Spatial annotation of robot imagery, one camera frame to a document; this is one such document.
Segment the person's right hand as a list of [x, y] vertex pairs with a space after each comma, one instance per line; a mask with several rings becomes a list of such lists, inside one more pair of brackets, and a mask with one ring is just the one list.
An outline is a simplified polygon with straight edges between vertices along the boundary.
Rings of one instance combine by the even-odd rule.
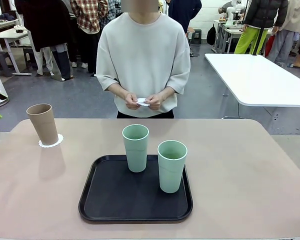
[[131, 92], [125, 94], [125, 105], [130, 110], [137, 110], [141, 106], [138, 104], [137, 96]]

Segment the person's left hand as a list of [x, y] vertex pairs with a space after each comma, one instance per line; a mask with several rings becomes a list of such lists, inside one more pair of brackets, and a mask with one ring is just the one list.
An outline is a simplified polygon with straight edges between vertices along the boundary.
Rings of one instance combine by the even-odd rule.
[[147, 97], [144, 103], [147, 104], [151, 110], [158, 111], [166, 98], [166, 94], [160, 92]]

